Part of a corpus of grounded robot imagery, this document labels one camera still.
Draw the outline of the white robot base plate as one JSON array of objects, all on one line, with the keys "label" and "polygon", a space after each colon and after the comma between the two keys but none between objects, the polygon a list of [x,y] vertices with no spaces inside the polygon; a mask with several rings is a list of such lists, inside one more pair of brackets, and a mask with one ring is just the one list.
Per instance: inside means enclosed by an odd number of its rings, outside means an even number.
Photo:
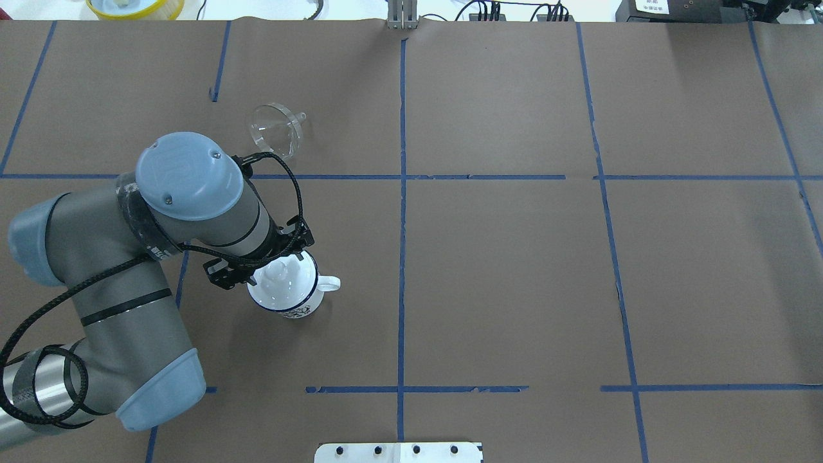
[{"label": "white robot base plate", "polygon": [[477,442],[358,442],[318,446],[314,462],[483,462]]}]

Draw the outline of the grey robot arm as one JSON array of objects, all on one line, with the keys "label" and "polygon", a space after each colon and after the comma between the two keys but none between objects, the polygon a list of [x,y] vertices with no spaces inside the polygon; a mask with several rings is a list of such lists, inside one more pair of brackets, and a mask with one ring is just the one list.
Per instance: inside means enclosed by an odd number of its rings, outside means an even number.
[{"label": "grey robot arm", "polygon": [[153,141],[133,171],[39,203],[12,220],[8,245],[33,281],[65,292],[2,348],[2,449],[114,414],[127,431],[164,424],[206,393],[198,351],[161,262],[211,256],[215,286],[312,245],[302,213],[279,226],[251,183],[253,164],[196,132]]}]

